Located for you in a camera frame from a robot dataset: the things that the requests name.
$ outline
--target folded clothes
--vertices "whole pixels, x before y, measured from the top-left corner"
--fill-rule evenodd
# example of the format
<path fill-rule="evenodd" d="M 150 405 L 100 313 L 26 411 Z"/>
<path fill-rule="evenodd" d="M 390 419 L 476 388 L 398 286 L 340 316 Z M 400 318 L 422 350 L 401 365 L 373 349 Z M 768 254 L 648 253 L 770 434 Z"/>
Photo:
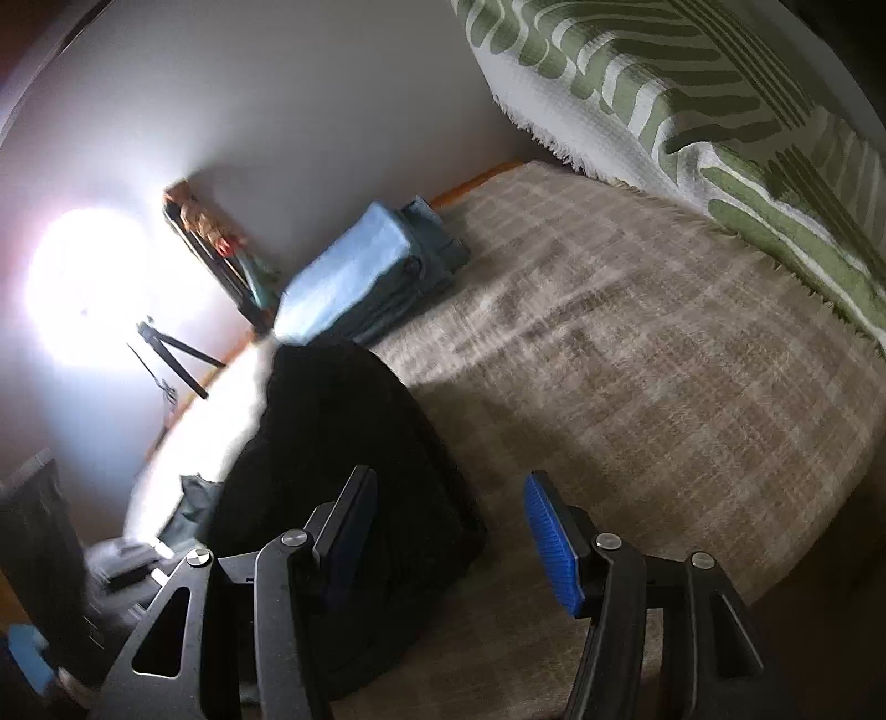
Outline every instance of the folded clothes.
<path fill-rule="evenodd" d="M 450 287 L 468 256 L 422 198 L 399 211 L 374 202 L 292 280 L 274 334 L 287 345 L 319 335 L 368 345 Z"/>
<path fill-rule="evenodd" d="M 160 531 L 158 538 L 174 551 L 180 550 L 185 545 L 193 547 L 198 528 L 212 514 L 215 501 L 222 492 L 221 483 L 204 480 L 200 477 L 200 473 L 180 477 L 182 499 L 169 518 L 169 522 Z"/>

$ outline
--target metal screw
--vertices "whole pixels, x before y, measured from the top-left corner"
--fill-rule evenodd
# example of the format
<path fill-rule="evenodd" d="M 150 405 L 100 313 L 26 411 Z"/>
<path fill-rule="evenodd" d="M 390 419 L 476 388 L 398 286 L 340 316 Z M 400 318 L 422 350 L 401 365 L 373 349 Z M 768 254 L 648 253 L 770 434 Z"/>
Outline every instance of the metal screw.
<path fill-rule="evenodd" d="M 601 550 L 617 550 L 621 547 L 621 538 L 615 533 L 600 533 L 595 542 Z"/>
<path fill-rule="evenodd" d="M 304 530 L 286 530 L 280 538 L 280 542 L 286 547 L 298 547 L 307 542 L 307 533 Z"/>
<path fill-rule="evenodd" d="M 187 555 L 188 565 L 191 567 L 203 567 L 207 562 L 212 561 L 213 554 L 205 547 L 195 547 Z"/>
<path fill-rule="evenodd" d="M 693 552 L 692 564 L 699 570 L 710 570 L 717 564 L 717 561 L 707 552 Z"/>

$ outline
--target mattress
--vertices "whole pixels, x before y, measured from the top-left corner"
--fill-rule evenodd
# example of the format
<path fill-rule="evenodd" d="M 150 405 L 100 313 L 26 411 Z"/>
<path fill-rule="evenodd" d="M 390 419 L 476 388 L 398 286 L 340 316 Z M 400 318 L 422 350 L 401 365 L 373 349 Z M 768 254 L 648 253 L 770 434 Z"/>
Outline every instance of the mattress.
<path fill-rule="evenodd" d="M 489 545 L 402 663 L 334 709 L 552 717 L 587 626 L 543 575 L 526 474 L 546 469 L 648 554 L 711 552 L 750 601 L 867 469 L 886 363 L 766 255 L 636 191 L 533 163 L 441 216 L 472 250 L 458 291 L 375 350 L 460 465 Z"/>

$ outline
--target bright light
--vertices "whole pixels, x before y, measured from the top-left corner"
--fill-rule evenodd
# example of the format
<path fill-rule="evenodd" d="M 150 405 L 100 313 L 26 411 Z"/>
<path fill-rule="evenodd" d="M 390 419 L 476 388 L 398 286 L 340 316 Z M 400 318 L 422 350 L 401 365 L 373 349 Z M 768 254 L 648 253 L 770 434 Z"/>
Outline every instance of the bright light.
<path fill-rule="evenodd" d="M 112 210 L 72 210 L 53 223 L 27 278 L 27 308 L 63 364 L 108 367 L 146 314 L 144 233 Z"/>

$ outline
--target green striped blanket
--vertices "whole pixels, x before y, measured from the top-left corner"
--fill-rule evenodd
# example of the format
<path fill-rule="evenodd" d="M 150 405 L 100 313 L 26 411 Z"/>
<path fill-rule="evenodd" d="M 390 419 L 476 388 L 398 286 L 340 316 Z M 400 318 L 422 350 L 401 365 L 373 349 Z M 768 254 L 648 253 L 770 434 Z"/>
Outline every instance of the green striped blanket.
<path fill-rule="evenodd" d="M 717 0 L 453 3 L 518 125 L 738 231 L 886 347 L 882 159 Z"/>

